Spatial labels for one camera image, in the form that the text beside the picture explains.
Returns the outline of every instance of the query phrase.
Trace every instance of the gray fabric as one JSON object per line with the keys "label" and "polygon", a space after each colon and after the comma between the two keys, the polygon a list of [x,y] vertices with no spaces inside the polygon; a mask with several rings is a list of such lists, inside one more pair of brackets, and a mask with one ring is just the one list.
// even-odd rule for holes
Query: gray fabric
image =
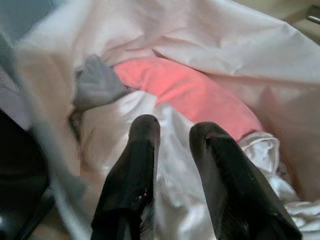
{"label": "gray fabric", "polygon": [[73,103],[78,111],[85,111],[113,103],[125,94],[127,89],[117,74],[99,56],[91,55],[77,79]]}

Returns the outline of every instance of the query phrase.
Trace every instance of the white cloth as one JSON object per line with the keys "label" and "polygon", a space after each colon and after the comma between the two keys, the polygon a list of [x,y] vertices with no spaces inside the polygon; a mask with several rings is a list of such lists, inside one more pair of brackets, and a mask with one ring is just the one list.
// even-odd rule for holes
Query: white cloth
{"label": "white cloth", "polygon": [[[91,54],[109,66],[161,56],[202,71],[243,100],[280,140],[299,195],[320,198],[320,47],[283,21],[229,0],[70,0],[33,27],[17,53],[34,120],[52,126],[47,138],[59,143],[73,175],[80,174],[80,156],[66,119],[75,69]],[[55,152],[45,149],[58,169]],[[58,207],[63,215],[73,206],[65,200]],[[75,220],[63,220],[74,237]]]}
{"label": "white cloth", "polygon": [[[262,171],[275,194],[291,215],[304,240],[320,239],[320,201],[301,201],[279,157],[279,140],[267,132],[255,132],[238,142],[248,158]],[[282,165],[281,176],[278,175]]]}
{"label": "white cloth", "polygon": [[[99,197],[107,174],[127,144],[131,123],[139,115],[152,114],[161,126],[155,187],[160,239],[215,239],[201,179],[189,148],[193,123],[168,104],[156,107],[156,101],[157,97],[149,93],[135,91],[115,103],[85,112],[81,151],[87,171],[82,176],[94,185]],[[277,175],[279,140],[272,134],[256,132],[239,145],[262,171],[302,234],[319,237],[320,202],[300,202],[293,188]]]}
{"label": "white cloth", "polygon": [[108,172],[128,141],[133,120],[154,115],[161,126],[156,181],[156,224],[160,239],[215,239],[197,166],[189,149],[193,123],[157,97],[135,91],[115,103],[87,110],[82,119],[81,152],[99,196]]}

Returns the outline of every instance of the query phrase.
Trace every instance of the pink fabric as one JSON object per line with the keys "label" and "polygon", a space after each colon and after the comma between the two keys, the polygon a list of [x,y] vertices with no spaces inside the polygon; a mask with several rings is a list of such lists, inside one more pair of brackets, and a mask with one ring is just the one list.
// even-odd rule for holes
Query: pink fabric
{"label": "pink fabric", "polygon": [[194,123],[215,122],[236,141],[262,126],[237,97],[204,74],[158,57],[142,57],[114,67],[122,83],[171,104]]}

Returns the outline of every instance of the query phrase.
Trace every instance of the white plastic sheet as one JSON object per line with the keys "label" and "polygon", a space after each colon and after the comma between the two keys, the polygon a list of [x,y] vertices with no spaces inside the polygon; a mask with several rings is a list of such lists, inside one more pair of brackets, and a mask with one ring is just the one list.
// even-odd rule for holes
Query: white plastic sheet
{"label": "white plastic sheet", "polygon": [[67,117],[75,69],[91,54],[110,66],[159,56],[240,97],[280,139],[299,196],[320,199],[320,47],[285,22],[228,0],[70,1],[34,27],[17,53],[34,121],[50,122],[74,176],[81,161]]}

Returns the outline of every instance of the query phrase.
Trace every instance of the white satin fabric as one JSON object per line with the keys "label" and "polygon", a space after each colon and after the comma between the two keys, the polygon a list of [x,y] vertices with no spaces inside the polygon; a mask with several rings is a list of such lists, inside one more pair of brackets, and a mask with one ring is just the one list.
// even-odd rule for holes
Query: white satin fabric
{"label": "white satin fabric", "polygon": [[320,239],[320,201],[301,201],[288,183],[291,179],[283,162],[280,161],[279,140],[270,133],[255,132],[240,140],[238,144],[262,171],[301,231],[303,239]]}
{"label": "white satin fabric", "polygon": [[189,149],[194,125],[157,97],[132,92],[115,103],[85,112],[80,150],[86,166],[81,176],[94,184],[99,197],[112,166],[125,149],[134,119],[154,115],[161,126],[155,215],[160,239],[215,239],[197,166]]}
{"label": "white satin fabric", "polygon": [[[157,97],[149,93],[135,91],[115,103],[86,111],[80,144],[86,170],[81,176],[93,184],[98,201],[107,174],[125,149],[131,123],[142,114],[152,114],[161,126],[155,186],[160,239],[215,239],[201,179],[189,148],[189,131],[194,124],[168,104],[156,107],[156,101]],[[270,133],[255,132],[239,145],[262,171],[302,234],[320,237],[317,230],[320,202],[300,202],[294,189],[277,175],[279,140]]]}

